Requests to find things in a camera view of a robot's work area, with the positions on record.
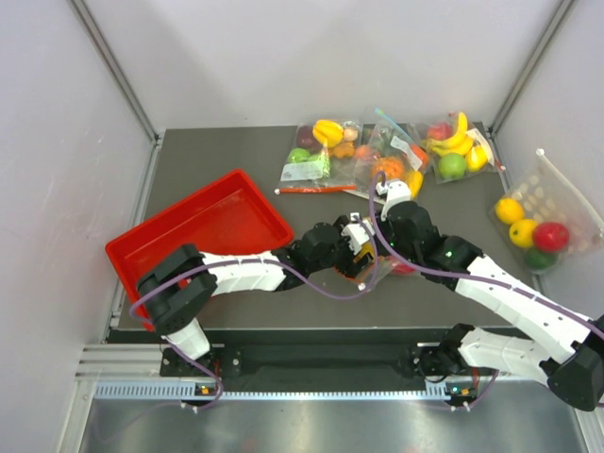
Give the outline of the zip bag with bananas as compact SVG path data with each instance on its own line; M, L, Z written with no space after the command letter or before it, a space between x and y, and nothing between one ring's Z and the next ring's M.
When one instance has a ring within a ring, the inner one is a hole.
M347 280L354 283L359 291L368 290L375 287L382 279L389 275L393 275L392 269L393 264L399 260L396 260L392 256L378 256L375 254L374 248L372 250L374 255L374 262L365 269L358 272L353 267L353 253L346 252L342 254L340 258L336 260L335 269L336 271L344 276Z

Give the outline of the yellow fake banana bunch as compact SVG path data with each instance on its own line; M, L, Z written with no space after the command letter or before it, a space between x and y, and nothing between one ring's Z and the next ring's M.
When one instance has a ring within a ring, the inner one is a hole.
M362 269L367 268L374 262L374 255L372 251L361 250L358 255L353 258L353 267L360 272Z

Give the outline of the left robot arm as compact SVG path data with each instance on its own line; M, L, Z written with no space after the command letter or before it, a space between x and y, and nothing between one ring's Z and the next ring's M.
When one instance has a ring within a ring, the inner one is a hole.
M187 243L139 280L139 303L154 331L181 352L186 368L200 375L212 367L214 353L197 314L212 297L289 291L330 268L353 278L375 257L372 222L358 214L343 215L334 224L317 223L300 239L259 254L215 255Z

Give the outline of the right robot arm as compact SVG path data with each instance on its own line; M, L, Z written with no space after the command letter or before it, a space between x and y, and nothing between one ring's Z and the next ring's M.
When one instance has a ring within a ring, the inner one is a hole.
M479 303L524 333L523 338L456 325L441 342L443 367L454 374L490 368L546 386L567 405L603 404L603 321L550 300L501 268L475 245L443 235L412 201L374 205L369 215L380 244L426 279Z

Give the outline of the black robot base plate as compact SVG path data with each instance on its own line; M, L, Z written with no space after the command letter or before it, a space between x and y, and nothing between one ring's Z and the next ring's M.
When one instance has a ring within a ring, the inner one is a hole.
M210 353L198 362L220 378L251 375L263 367L385 367L405 378L477 376L438 350L447 332L446 327L210 329Z

